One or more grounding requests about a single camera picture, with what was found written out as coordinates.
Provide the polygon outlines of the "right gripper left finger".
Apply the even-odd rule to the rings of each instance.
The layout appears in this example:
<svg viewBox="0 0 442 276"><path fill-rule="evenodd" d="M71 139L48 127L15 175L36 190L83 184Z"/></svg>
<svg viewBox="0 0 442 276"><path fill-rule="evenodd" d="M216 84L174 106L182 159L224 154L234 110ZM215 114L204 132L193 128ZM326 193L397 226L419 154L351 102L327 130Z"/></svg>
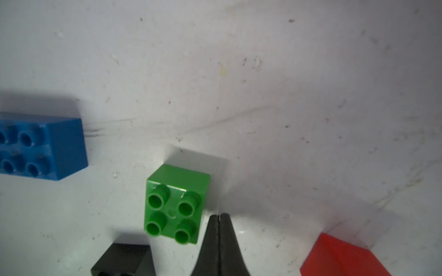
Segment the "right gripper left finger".
<svg viewBox="0 0 442 276"><path fill-rule="evenodd" d="M220 275L220 216L209 218L200 253L191 276Z"/></svg>

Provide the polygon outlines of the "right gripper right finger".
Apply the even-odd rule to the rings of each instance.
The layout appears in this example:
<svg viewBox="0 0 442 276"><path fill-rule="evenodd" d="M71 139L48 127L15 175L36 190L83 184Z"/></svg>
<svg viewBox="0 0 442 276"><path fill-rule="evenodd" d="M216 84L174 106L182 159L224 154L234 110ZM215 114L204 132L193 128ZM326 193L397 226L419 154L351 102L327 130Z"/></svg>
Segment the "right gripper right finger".
<svg viewBox="0 0 442 276"><path fill-rule="evenodd" d="M231 217L219 217L219 275L250 276L239 248Z"/></svg>

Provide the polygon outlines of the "green lego brick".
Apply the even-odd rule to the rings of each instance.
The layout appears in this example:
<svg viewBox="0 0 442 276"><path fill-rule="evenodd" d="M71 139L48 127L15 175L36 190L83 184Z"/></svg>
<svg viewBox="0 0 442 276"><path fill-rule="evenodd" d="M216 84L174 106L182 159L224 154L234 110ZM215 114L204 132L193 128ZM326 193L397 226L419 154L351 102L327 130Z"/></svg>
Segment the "green lego brick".
<svg viewBox="0 0 442 276"><path fill-rule="evenodd" d="M146 181L144 230L196 244L211 176L163 164Z"/></svg>

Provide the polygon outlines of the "red lego brick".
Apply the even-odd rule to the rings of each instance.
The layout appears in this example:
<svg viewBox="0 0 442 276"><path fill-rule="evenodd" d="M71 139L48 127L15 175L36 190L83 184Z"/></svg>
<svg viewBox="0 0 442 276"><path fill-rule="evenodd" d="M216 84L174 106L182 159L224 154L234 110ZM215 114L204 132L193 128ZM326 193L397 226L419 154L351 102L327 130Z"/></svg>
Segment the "red lego brick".
<svg viewBox="0 0 442 276"><path fill-rule="evenodd" d="M321 233L300 268L302 276L391 276L368 249Z"/></svg>

